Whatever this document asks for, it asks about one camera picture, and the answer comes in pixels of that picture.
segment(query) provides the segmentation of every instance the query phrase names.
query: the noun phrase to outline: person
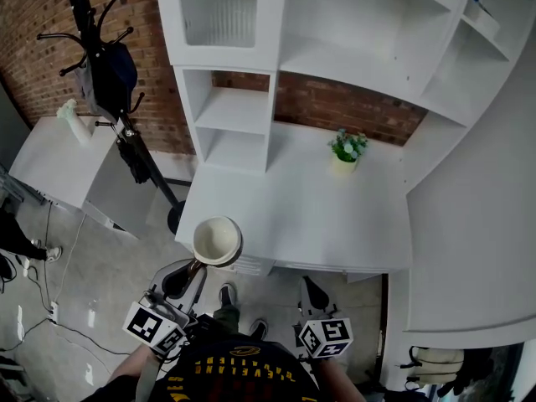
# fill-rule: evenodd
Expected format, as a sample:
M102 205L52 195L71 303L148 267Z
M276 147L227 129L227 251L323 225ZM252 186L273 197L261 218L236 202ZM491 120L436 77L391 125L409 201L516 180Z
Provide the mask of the person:
M61 247L43 249L39 240L27 239L15 216L4 209L0 209L0 249L47 263L57 261L63 252Z
M253 323L249 336L238 333L240 311L236 308L236 290L229 283L220 289L219 302L221 308L214 313L219 336L185 345L176 366L154 384L150 402L365 401L331 359L312 361L318 388L282 345L264 341L268 333L264 320ZM105 387L84 402L133 401L143 367L154 358L152 350L142 345L119 365Z

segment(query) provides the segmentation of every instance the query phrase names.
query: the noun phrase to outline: small succulent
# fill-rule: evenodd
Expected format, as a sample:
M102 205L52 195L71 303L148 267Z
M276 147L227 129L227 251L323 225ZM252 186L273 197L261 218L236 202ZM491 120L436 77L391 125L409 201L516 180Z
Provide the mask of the small succulent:
M355 162L363 155L368 144L369 141L364 134L351 136L344 128L338 130L337 138L328 143L333 153L344 162Z

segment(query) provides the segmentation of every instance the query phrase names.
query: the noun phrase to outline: white desk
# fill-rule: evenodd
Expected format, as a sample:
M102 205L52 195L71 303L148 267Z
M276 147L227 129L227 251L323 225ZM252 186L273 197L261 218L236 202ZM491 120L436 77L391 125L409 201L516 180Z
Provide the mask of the white desk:
M370 142L351 175L331 173L332 131L274 123L264 175L200 164L176 241L222 214L244 235L244 257L278 266L370 272L410 267L401 148Z
M79 144L67 121L39 119L9 174L66 208L82 209L106 226L116 223L139 236L156 188L150 180L136 184L114 146L112 129L95 127L98 118L81 119L94 130L86 146Z

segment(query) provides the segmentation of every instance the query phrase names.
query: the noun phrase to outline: potted plant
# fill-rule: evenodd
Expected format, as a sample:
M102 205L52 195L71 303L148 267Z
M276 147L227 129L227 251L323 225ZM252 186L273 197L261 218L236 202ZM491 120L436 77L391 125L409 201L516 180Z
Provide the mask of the potted plant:
M363 155L369 141L364 134L351 136L346 130L338 130L337 138L330 141L332 155L332 167L336 173L353 173L358 166L359 158Z

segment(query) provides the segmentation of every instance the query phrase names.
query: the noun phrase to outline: white bottle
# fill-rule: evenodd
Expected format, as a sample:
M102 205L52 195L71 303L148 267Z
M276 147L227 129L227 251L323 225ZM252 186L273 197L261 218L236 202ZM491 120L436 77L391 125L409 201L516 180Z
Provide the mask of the white bottle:
M56 116L59 119L67 120L71 131L75 134L80 144L84 146L90 142L91 132L86 124L76 115L75 107L76 100L71 98L58 109Z

